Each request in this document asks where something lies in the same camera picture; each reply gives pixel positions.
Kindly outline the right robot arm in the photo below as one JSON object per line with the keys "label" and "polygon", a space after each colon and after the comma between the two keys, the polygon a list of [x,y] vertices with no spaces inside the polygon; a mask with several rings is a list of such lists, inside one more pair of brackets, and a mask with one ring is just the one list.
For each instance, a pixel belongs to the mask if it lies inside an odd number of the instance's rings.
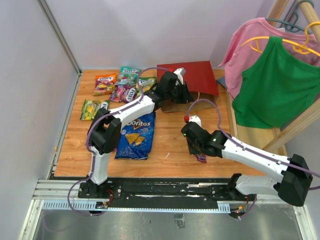
{"label": "right robot arm", "polygon": [[266,152],[241,142],[222,130],[209,133],[196,122],[188,122],[181,133],[189,147],[210,157],[233,160],[260,172],[264,176],[235,173],[226,188],[227,196],[238,200],[243,195],[273,195],[284,202],[302,207],[311,189],[313,173],[305,159]]}

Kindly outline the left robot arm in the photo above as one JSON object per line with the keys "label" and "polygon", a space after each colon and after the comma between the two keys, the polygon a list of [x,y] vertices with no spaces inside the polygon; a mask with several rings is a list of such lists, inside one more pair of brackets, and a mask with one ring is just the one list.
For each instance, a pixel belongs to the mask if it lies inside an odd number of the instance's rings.
{"label": "left robot arm", "polygon": [[100,108],[87,133],[86,147],[91,153],[91,167],[87,179],[89,191],[96,198],[107,193],[110,155],[120,142],[122,128],[128,123],[160,109],[165,102],[176,104],[193,102],[184,82],[184,68],[166,71],[155,88],[121,107]]}

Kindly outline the purple Fox's berries candy bag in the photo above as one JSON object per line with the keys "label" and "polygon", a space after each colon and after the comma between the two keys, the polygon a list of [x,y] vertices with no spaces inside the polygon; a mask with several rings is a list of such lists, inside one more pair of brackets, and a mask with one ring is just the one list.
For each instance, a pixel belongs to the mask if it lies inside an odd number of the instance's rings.
{"label": "purple Fox's berries candy bag", "polygon": [[198,153],[194,155],[198,162],[207,163],[207,156],[203,153]]}

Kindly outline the red paper bag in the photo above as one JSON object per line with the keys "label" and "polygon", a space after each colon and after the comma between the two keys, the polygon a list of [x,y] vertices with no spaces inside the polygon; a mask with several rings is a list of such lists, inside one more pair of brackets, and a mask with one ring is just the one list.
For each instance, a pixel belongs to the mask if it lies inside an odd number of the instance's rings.
{"label": "red paper bag", "polygon": [[211,109],[213,106],[205,99],[215,103],[219,97],[218,85],[210,61],[191,61],[158,64],[158,68],[176,70],[184,68],[186,73],[183,81],[186,82],[188,90],[194,100],[200,99],[193,107],[193,111]]}

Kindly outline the teal Fox's mint candy bag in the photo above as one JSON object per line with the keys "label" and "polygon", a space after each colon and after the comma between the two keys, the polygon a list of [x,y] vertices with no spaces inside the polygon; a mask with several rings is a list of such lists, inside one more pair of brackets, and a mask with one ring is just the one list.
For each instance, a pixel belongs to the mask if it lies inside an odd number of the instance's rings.
{"label": "teal Fox's mint candy bag", "polygon": [[120,68],[120,73],[116,78],[115,85],[116,86],[131,86],[134,87],[136,85],[136,80],[138,74],[141,72],[141,69],[129,66],[122,66]]}

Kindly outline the green snack bag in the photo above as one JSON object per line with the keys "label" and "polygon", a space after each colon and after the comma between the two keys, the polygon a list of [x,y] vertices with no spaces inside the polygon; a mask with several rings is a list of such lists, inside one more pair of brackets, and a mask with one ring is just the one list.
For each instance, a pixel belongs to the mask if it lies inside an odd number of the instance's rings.
{"label": "green snack bag", "polygon": [[142,92],[148,91],[155,83],[157,83],[157,77],[140,77],[136,83],[137,96],[140,96]]}

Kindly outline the purple black cherry candy bag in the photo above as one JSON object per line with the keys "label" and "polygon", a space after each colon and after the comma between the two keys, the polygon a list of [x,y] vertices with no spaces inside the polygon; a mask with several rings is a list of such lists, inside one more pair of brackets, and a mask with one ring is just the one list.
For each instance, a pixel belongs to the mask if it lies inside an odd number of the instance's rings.
{"label": "purple black cherry candy bag", "polygon": [[134,86],[117,85],[111,93],[109,100],[116,103],[130,103],[135,99],[136,94],[137,90]]}

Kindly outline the green yellow Fox's candy bag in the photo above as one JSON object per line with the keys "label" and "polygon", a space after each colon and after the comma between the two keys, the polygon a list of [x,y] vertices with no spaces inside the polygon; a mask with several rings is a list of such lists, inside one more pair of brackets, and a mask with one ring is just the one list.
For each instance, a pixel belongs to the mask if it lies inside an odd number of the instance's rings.
{"label": "green yellow Fox's candy bag", "polygon": [[109,100],[87,100],[85,99],[81,108],[81,121],[91,121],[95,118],[98,110],[104,108],[109,109]]}

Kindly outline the blue Doritos chips bag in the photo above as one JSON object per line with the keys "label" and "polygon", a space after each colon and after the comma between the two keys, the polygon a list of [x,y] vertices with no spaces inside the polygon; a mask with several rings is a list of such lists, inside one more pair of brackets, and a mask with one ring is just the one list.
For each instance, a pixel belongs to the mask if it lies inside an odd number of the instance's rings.
{"label": "blue Doritos chips bag", "polygon": [[115,159],[146,160],[152,150],[156,113],[142,115],[121,130]]}

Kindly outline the orange Fox's fruits candy bag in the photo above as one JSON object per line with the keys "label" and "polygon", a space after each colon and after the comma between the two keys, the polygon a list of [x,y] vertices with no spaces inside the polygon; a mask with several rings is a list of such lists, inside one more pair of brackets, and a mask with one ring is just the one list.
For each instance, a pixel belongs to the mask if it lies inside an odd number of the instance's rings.
{"label": "orange Fox's fruits candy bag", "polygon": [[117,74],[97,75],[95,77],[95,86],[93,96],[102,96],[111,94],[115,89]]}

